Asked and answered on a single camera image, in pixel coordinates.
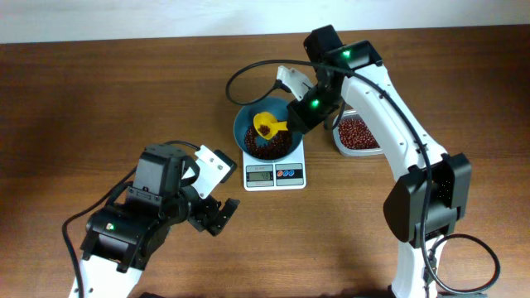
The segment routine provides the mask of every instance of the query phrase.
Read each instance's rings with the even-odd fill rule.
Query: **white wall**
[[[530,23],[530,0],[0,0],[0,43]]]

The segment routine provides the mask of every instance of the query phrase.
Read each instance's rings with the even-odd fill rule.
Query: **wooden surface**
[[[472,186],[456,232],[483,239],[499,255],[503,271],[491,297],[529,297],[530,26],[340,36],[371,40],[420,123],[448,152],[469,157]],[[256,60],[306,60],[305,37],[0,46],[2,296],[67,296],[74,273],[62,222],[121,179],[147,144],[181,139],[241,162],[232,133],[239,107],[224,97],[226,80]],[[234,94],[259,95],[275,68],[245,75]],[[237,170],[214,191],[219,200],[241,200],[223,233],[176,226],[132,297],[317,297],[386,288],[398,248],[383,217],[394,184],[388,163],[342,157],[322,127],[306,136],[305,152],[304,190],[250,193]],[[77,248],[86,220],[70,225]],[[470,287],[492,270],[486,252],[456,240],[446,246],[440,274]]]

